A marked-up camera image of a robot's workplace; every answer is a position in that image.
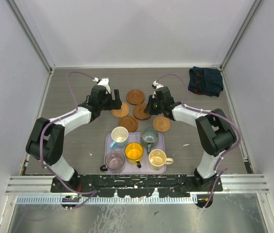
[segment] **cream mug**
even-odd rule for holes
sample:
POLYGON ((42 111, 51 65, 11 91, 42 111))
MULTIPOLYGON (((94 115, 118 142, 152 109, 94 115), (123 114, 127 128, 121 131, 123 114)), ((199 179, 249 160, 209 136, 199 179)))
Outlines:
POLYGON ((148 160, 151 163, 151 167, 154 170, 160 170, 164 164, 173 164, 174 160, 172 158, 167 158, 164 151, 160 149, 152 150, 148 155, 148 160))

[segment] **mug handle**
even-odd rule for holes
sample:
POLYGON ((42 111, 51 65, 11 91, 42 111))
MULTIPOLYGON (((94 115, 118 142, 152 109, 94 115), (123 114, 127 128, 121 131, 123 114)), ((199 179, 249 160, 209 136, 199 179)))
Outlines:
POLYGON ((115 141, 113 141, 111 144, 110 144, 110 149, 115 149, 117 148, 117 144, 115 141))
POLYGON ((107 170, 108 168, 105 164, 100 167, 100 171, 107 171, 107 170))
POLYGON ((173 164, 174 163, 174 160, 172 158, 166 158, 166 165, 170 165, 170 164, 173 164))
POLYGON ((148 153, 148 154, 151 153, 151 147, 152 147, 152 143, 148 143, 148 144, 147 144, 147 153, 148 153))
POLYGON ((138 167, 138 168, 141 168, 141 163, 140 163, 140 161, 137 161, 137 167, 138 167))

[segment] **cup rim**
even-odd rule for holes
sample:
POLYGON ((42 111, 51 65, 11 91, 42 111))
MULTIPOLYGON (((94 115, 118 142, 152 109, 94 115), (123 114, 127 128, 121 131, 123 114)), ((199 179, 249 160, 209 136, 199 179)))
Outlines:
POLYGON ((141 138, 142 138, 142 140, 144 140, 144 141, 147 142, 147 143, 153 143, 153 142, 146 141, 146 140, 143 138, 143 133, 144 133, 144 131, 149 130, 149 129, 156 131, 157 136, 156 136, 155 140, 157 140, 157 139, 159 138, 158 131, 155 130, 154 128, 151 128, 151 127, 147 127, 146 129, 144 129, 144 130, 142 131, 142 133, 141 133, 141 138))
POLYGON ((153 165, 153 166, 157 166, 157 167, 164 166, 165 163, 166 163, 166 160, 167 160, 167 155, 166 155, 166 153, 165 153, 163 150, 161 150, 161 149, 154 149, 154 150, 152 150, 152 151, 150 152, 150 154, 148 154, 148 161, 149 161, 150 164, 153 165), (151 163, 150 155, 151 155, 151 153, 152 153, 153 151, 156 151, 156 150, 162 151, 162 152, 164 153, 164 155, 165 155, 165 162, 164 162, 162 165, 154 165, 154 164, 151 163))
POLYGON ((128 159, 133 160, 133 161, 138 161, 140 158, 142 158, 143 153, 144 153, 144 150, 143 150, 143 146, 142 146, 140 143, 138 143, 138 142, 130 142, 130 143, 127 144, 127 146, 125 146, 124 153, 125 153, 125 156, 126 156, 128 159), (139 144, 139 145, 141 146, 141 148, 142 148, 142 154, 141 154, 141 156, 140 156, 139 158, 137 158, 137 159, 130 159, 130 158, 128 158, 128 156, 126 155, 126 147, 127 147, 128 145, 132 144, 132 143, 137 143, 137 144, 139 144))
POLYGON ((125 140, 127 140, 127 138, 129 137, 129 132, 128 132, 128 130, 127 130, 125 127, 123 127, 123 126, 117 126, 117 127, 115 127, 115 128, 112 130, 112 132, 111 132, 111 138, 112 138, 112 140, 113 140, 114 142, 116 142, 116 143, 121 143, 121 142, 115 141, 114 138, 113 138, 113 136, 112 136, 113 131, 114 131, 115 129, 117 129, 117 128, 123 128, 123 129, 126 130, 126 132, 127 132, 127 137, 125 138, 125 140))
POLYGON ((119 152, 119 151, 111 151, 110 153, 107 154, 106 158, 104 159, 104 164, 105 164, 105 166, 106 166, 108 169, 113 170, 113 171, 116 171, 116 170, 118 170, 118 169, 121 169, 121 168, 124 166, 124 164, 125 164, 125 156, 123 155, 123 153, 121 153, 121 152, 119 152), (109 154, 114 153, 114 152, 120 153, 120 154, 123 156, 123 158, 124 158, 123 164, 121 165, 121 167, 119 167, 119 168, 117 168, 117 169, 110 168, 110 167, 107 165, 107 158, 108 158, 109 154))

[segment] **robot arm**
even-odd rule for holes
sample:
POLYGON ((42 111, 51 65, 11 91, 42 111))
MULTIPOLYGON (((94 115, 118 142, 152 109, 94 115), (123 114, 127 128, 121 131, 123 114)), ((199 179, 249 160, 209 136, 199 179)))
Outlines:
MULTIPOLYGON (((220 155, 236 142, 236 135, 224 120, 186 109, 181 102, 175 102, 166 86, 154 82, 156 90, 149 96, 145 112, 150 115, 163 115, 174 121, 182 121, 197 128, 204 149, 199 166, 194 172, 194 181, 200 189, 208 189, 216 177, 216 164, 220 155)), ((225 117, 221 109, 212 112, 225 117)))
POLYGON ((115 99, 112 99, 109 87, 109 79, 101 79, 97 85, 92 88, 88 101, 80 104, 78 110, 73 110, 60 117, 36 120, 30 138, 26 145, 26 152, 37 160, 40 160, 40 138, 42 130, 47 124, 55 119, 46 130, 43 141, 43 160, 49 168, 58 175, 68 186, 75 189, 79 184, 78 173, 72 168, 62 156, 64 146, 64 136, 77 127, 88 124, 100 116, 103 110, 120 109, 122 102, 119 91, 114 90, 115 99))

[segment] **white wall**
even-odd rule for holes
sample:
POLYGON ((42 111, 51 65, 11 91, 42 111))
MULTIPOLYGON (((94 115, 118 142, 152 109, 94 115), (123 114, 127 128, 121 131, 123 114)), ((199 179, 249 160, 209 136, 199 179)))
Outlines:
POLYGON ((226 68, 255 171, 274 199, 274 0, 264 1, 226 68))
POLYGON ((220 65, 254 0, 16 0, 57 67, 220 65))
POLYGON ((0 214, 17 175, 48 73, 7 3, 0 0, 0 214))

